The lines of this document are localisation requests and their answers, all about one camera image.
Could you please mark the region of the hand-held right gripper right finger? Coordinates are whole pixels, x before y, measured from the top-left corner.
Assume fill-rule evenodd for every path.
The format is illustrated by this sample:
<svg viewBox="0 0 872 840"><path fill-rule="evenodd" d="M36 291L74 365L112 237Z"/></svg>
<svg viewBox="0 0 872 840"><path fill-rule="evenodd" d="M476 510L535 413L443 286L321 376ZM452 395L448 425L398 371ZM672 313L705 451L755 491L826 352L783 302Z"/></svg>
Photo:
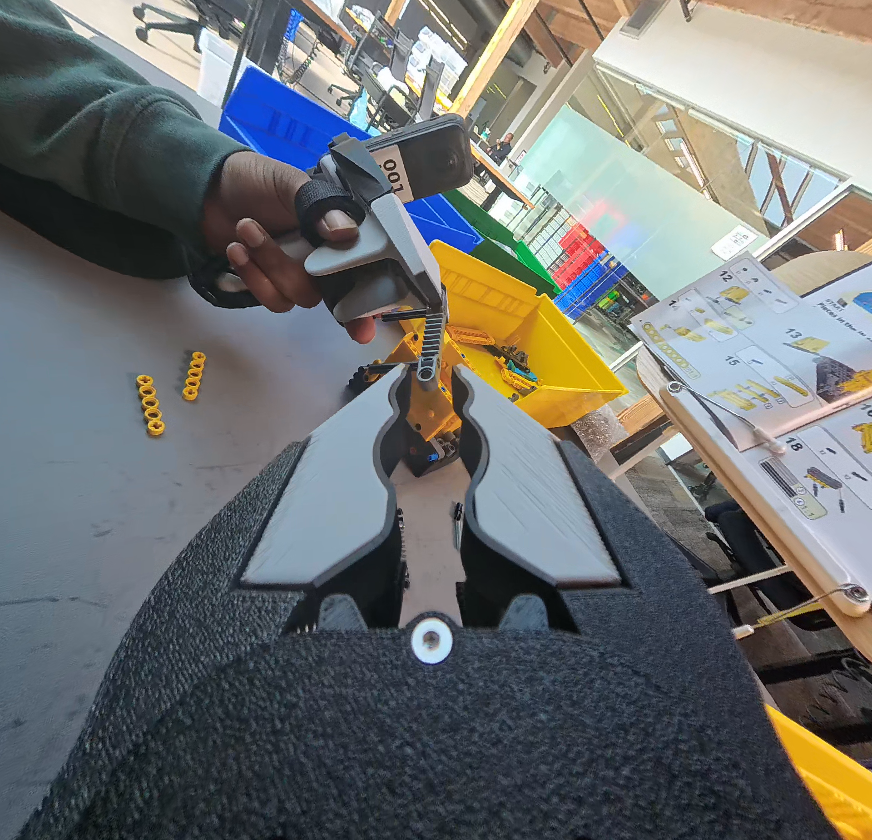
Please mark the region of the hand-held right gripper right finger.
<svg viewBox="0 0 872 840"><path fill-rule="evenodd" d="M560 442L465 366L452 369L452 405L469 476L463 626L577 629L562 593L623 581Z"/></svg>

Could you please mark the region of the black office chair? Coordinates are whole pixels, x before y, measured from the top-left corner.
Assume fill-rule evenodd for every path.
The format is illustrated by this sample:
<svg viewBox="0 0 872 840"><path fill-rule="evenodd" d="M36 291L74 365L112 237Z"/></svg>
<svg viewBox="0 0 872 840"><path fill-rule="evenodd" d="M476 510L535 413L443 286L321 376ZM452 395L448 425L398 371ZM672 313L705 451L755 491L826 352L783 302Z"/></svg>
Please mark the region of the black office chair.
<svg viewBox="0 0 872 840"><path fill-rule="evenodd" d="M758 532L753 521L734 500L704 509L704 518L717 528L706 537L717 544L730 563L730 571L718 573L706 562L696 559L693 565L708 587L727 584L781 566L771 544ZM777 611L787 611L811 598L811 593L794 573L756 581L749 586L761 604L765 598Z"/></svg>

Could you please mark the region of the green plastic bin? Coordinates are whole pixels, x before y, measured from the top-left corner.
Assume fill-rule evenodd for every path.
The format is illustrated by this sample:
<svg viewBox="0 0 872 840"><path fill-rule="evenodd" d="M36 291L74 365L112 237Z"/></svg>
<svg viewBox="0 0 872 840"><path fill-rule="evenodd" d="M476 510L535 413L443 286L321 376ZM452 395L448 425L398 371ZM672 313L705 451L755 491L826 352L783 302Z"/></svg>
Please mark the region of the green plastic bin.
<svg viewBox="0 0 872 840"><path fill-rule="evenodd" d="M560 287L530 248L517 241L505 226L458 190L448 192L446 199L482 238L470 253L473 257L534 287L539 296L554 300L561 294Z"/></svg>

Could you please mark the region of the yellow black lego model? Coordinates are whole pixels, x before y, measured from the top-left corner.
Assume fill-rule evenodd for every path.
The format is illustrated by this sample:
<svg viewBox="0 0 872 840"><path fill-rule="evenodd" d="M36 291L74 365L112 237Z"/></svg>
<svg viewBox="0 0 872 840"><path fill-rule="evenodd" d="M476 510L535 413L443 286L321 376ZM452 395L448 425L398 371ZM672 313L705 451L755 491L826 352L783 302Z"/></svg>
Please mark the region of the yellow black lego model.
<svg viewBox="0 0 872 840"><path fill-rule="evenodd" d="M423 347L425 321L422 318L398 322L403 330L395 348L384 359L359 366L348 381L352 395L358 395L395 364L416 366ZM441 372L437 386L430 391L411 383L411 403L407 416L405 462L416 477L428 475L455 461L460 453L461 418L453 408L452 369L471 366L468 352L451 338L443 336Z"/></svg>

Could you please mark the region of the long wooden desk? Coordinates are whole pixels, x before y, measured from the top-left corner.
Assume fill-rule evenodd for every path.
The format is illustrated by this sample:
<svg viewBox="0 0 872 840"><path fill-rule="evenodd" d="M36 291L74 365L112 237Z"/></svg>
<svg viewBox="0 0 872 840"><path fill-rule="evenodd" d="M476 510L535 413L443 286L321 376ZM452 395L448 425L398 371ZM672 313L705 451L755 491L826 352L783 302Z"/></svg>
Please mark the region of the long wooden desk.
<svg viewBox="0 0 872 840"><path fill-rule="evenodd" d="M491 158L474 143L471 144L471 152L474 162L484 168L489 179L495 184L494 190L489 193L487 198L481 203L481 209L483 211L490 211L501 194L506 195L512 201L521 203L527 209L535 209L535 203L532 202L527 195L519 191L515 183L508 180L507 176L499 169L496 163L494 163Z"/></svg>

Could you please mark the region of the yellow plastic bin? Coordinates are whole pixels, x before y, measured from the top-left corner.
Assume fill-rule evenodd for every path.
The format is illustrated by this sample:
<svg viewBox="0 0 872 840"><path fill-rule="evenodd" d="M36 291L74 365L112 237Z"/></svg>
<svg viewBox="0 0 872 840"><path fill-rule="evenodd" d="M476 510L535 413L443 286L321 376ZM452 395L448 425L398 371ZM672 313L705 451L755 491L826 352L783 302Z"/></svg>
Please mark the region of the yellow plastic bin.
<svg viewBox="0 0 872 840"><path fill-rule="evenodd" d="M870 839L870 771L776 708L766 710L794 769L840 838Z"/></svg>
<svg viewBox="0 0 872 840"><path fill-rule="evenodd" d="M514 345L526 352L530 373L524 374L540 385L524 397L518 395L503 381L500 368L523 372L482 346L461 344L472 363L467 367L542 426L569 426L626 393L550 298L448 244L435 241L431 252L448 295L446 326L481 330L492 335L497 345Z"/></svg>

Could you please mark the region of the person's left hand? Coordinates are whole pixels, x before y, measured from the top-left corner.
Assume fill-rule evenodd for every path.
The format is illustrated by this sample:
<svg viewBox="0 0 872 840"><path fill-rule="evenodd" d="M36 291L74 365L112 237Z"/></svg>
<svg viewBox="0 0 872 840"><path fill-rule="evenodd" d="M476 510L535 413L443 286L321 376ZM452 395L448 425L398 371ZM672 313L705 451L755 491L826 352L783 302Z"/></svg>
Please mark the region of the person's left hand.
<svg viewBox="0 0 872 840"><path fill-rule="evenodd" d="M209 253L223 255L230 275L268 311L312 309L322 301L316 280L280 241L297 239L295 201L309 176L283 162L241 151L213 177L202 204Z"/></svg>

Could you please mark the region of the blue plastic bin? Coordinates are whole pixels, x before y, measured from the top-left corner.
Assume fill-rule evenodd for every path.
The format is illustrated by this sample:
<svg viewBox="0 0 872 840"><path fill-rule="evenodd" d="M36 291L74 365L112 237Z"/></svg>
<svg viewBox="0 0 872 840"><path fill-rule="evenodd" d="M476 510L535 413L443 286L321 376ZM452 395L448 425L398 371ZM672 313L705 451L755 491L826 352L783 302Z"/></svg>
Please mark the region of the blue plastic bin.
<svg viewBox="0 0 872 840"><path fill-rule="evenodd" d="M315 101L249 67L231 94L221 117L220 132L257 154L297 169L313 169L334 137L349 134L367 139L365 131ZM482 235L441 195L405 204L428 244L440 241L472 254Z"/></svg>

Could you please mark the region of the grey lego gear rack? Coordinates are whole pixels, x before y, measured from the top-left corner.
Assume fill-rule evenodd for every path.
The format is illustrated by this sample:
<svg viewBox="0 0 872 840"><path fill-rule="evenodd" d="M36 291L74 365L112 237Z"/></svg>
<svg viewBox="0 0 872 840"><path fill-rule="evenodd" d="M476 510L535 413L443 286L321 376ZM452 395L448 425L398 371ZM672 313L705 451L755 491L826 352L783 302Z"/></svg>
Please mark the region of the grey lego gear rack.
<svg viewBox="0 0 872 840"><path fill-rule="evenodd" d="M416 369L418 383L425 391L433 391L439 386L445 326L445 309L427 313Z"/></svg>

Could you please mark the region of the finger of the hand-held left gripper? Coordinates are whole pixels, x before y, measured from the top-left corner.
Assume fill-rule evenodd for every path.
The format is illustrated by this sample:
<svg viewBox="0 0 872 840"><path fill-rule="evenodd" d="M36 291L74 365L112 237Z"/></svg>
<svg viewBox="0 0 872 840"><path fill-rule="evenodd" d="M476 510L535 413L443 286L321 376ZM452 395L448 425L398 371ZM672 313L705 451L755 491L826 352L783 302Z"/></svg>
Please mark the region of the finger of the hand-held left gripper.
<svg viewBox="0 0 872 840"><path fill-rule="evenodd" d="M340 323L391 311L425 315L438 308L438 264L406 267L399 261L349 265L320 262L322 300Z"/></svg>
<svg viewBox="0 0 872 840"><path fill-rule="evenodd" d="M349 265L375 261L399 261L406 267L434 261L426 244L405 206L393 194L376 199L362 224L357 239L346 244L323 244L315 248L304 260L306 272L320 286L320 262L343 262ZM441 272L438 264L438 308L443 309Z"/></svg>

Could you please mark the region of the stack of blue crates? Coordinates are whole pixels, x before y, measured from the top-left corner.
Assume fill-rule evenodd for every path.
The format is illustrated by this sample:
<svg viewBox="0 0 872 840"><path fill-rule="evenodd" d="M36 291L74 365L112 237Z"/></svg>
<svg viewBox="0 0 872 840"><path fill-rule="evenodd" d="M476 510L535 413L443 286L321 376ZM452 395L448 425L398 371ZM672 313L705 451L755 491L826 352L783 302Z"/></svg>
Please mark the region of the stack of blue crates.
<svg viewBox="0 0 872 840"><path fill-rule="evenodd" d="M581 317L591 306L599 303L629 269L610 254L597 259L554 298L555 307L570 320Z"/></svg>

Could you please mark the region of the stack of red crates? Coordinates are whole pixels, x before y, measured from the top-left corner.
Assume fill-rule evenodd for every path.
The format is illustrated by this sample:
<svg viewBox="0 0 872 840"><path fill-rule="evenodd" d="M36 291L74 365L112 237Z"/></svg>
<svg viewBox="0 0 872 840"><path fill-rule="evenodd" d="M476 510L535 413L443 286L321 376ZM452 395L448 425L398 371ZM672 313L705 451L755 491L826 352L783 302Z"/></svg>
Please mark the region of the stack of red crates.
<svg viewBox="0 0 872 840"><path fill-rule="evenodd" d="M562 264L555 272L555 279L561 285L568 285L587 267L600 261L607 252L605 246L582 224L571 226L560 238L559 244L562 250Z"/></svg>

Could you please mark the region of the stack of clear storage boxes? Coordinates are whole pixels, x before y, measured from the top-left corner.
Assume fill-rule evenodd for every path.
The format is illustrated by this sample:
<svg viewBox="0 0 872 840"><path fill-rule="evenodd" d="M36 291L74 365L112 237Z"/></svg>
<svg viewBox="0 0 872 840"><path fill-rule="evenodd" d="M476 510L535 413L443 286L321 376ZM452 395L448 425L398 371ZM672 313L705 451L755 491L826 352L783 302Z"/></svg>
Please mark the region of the stack of clear storage boxes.
<svg viewBox="0 0 872 840"><path fill-rule="evenodd" d="M421 83L426 68L442 62L444 70L441 76L441 90L443 93L451 93L466 69L466 61L446 42L438 33L428 26L420 29L417 40L411 47L407 63L407 74Z"/></svg>

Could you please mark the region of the clear bubble wrap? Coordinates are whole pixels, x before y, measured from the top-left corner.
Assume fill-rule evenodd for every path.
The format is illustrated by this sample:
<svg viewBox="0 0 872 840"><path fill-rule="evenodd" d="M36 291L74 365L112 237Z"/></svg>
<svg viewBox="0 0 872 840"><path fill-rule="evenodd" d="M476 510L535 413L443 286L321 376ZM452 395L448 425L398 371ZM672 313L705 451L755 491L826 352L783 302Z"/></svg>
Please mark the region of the clear bubble wrap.
<svg viewBox="0 0 872 840"><path fill-rule="evenodd" d="M570 427L594 462L600 462L605 453L629 438L629 433L609 404L586 413Z"/></svg>

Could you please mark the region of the group of black office chairs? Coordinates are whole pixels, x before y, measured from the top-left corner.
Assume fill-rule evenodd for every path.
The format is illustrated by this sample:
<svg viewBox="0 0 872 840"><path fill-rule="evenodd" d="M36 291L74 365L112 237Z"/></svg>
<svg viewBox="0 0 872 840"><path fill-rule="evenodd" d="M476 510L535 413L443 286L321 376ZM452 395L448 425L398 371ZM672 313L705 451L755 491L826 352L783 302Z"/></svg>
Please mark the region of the group of black office chairs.
<svg viewBox="0 0 872 840"><path fill-rule="evenodd" d="M432 65L420 90L407 80L411 39L393 29L380 15L360 36L340 22L346 0L187 0L196 17L178 15L158 5L141 3L133 8L140 25L137 38L147 43L158 31L193 39L201 55L197 93L224 107L240 78L250 68L291 86L320 48L342 58L343 70L357 88L336 98L336 104L357 104L367 93L376 104L359 124L373 128L378 115L387 115L396 126L423 121L434 113L440 88L435 80L443 65Z"/></svg>

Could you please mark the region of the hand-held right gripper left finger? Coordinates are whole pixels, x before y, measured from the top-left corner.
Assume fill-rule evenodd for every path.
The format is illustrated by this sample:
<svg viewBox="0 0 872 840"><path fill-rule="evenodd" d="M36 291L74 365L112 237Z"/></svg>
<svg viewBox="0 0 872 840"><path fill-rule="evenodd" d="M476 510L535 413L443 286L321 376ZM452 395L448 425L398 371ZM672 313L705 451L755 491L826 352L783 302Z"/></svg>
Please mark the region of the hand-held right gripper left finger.
<svg viewBox="0 0 872 840"><path fill-rule="evenodd" d="M343 594L366 626L398 626L406 563L391 475L410 400L411 368L394 366L310 434L256 534L244 589L302 593L292 619L304 624Z"/></svg>

